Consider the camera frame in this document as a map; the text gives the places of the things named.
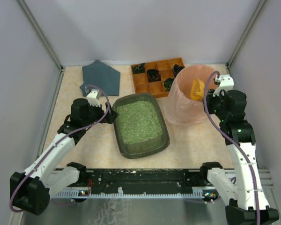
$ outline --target beige table surface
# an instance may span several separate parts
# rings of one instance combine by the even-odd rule
[[[210,66],[219,70],[221,74],[226,74],[225,65]],[[121,73],[121,78],[119,97],[109,97],[111,105],[118,98],[135,93],[130,67],[123,65],[112,67]],[[73,100],[82,97],[79,88],[82,83],[82,68],[67,67],[44,149],[52,142],[58,128],[70,113]],[[166,97],[157,99],[162,112],[164,112],[165,100]],[[104,105],[104,97],[100,98],[100,103]],[[215,116],[213,119],[216,123],[219,122]],[[167,120],[166,125],[170,135],[169,147],[160,153],[139,159],[127,159],[120,154],[113,125],[95,125],[76,147],[66,154],[58,167],[77,162],[87,168],[199,168],[203,162],[218,161],[224,168],[233,168],[224,139],[208,119],[189,127],[172,125]]]

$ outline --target green granular material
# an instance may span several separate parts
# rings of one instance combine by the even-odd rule
[[[117,108],[124,144],[136,144],[159,137],[163,131],[152,103],[137,101]]]

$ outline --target gray pentagon mat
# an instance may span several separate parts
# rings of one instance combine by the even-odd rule
[[[96,60],[92,64],[82,67],[82,73],[83,85],[80,86],[80,89],[83,96],[87,96],[85,86],[88,84],[101,88],[108,96],[118,96],[120,88],[119,71]]]

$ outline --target yellow scoop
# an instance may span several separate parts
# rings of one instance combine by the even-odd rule
[[[192,89],[190,95],[191,100],[202,101],[204,97],[204,88],[204,82],[195,78],[192,82]]]

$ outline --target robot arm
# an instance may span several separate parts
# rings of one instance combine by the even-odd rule
[[[235,166],[237,187],[226,176],[218,162],[204,163],[201,174],[214,185],[226,205],[226,217],[230,225],[256,224],[256,202],[258,193],[260,224],[270,224],[279,219],[278,211],[271,209],[264,195],[255,156],[255,135],[252,126],[244,120],[246,95],[233,90],[230,75],[221,75],[214,82],[219,85],[207,94],[207,110],[220,119],[220,130],[229,136],[245,153],[225,138],[226,146]],[[257,189],[254,188],[252,170],[255,173]]]
[[[62,158],[85,135],[86,126],[94,124],[105,114],[100,123],[111,124],[118,116],[111,108],[104,113],[99,103],[100,96],[100,91],[93,89],[87,95],[87,99],[74,100],[71,106],[71,114],[66,117],[50,146],[24,172],[15,172],[11,176],[10,196],[12,206],[40,215],[47,208],[51,198],[59,191],[70,184],[86,179],[86,167],[78,163],[69,163],[57,174],[52,172]],[[16,188],[24,179],[24,183],[14,194]]]

